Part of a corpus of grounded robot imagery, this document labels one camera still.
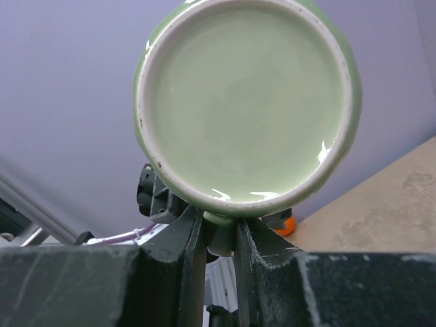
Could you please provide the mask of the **green mug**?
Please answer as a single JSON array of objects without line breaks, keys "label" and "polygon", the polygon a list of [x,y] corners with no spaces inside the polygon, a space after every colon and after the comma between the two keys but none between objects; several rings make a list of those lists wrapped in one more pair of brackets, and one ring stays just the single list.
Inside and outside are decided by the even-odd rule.
[{"label": "green mug", "polygon": [[344,34],[314,1],[185,1],[152,32],[133,87],[140,148],[164,185],[213,224],[318,191],[354,141],[362,85]]}]

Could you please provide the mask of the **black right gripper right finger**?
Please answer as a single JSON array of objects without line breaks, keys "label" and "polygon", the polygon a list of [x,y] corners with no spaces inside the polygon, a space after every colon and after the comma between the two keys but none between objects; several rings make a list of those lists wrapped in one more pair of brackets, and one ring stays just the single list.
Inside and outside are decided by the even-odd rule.
[{"label": "black right gripper right finger", "polygon": [[306,252],[258,219],[236,224],[241,326],[434,326],[435,256]]}]

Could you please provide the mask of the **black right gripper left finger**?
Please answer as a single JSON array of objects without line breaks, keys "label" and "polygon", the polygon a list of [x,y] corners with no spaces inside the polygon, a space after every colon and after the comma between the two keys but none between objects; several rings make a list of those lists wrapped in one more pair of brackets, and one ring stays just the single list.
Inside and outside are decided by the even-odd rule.
[{"label": "black right gripper left finger", "polygon": [[201,326],[202,213],[143,245],[1,250],[2,326]]}]

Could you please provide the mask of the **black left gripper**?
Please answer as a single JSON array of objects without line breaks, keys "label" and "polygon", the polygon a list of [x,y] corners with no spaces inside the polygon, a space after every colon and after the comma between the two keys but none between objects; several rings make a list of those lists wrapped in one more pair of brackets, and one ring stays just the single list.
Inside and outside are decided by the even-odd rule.
[{"label": "black left gripper", "polygon": [[149,163],[140,173],[136,200],[140,213],[154,223],[172,223],[184,211],[184,201],[163,184]]}]

